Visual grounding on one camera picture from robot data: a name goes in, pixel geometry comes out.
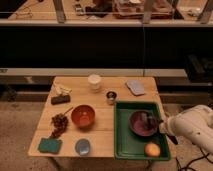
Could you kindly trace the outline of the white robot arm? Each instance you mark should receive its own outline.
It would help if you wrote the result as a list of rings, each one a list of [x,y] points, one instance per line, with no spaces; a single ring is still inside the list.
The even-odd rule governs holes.
[[[170,136],[183,136],[213,155],[213,109],[197,105],[166,118],[159,130]]]

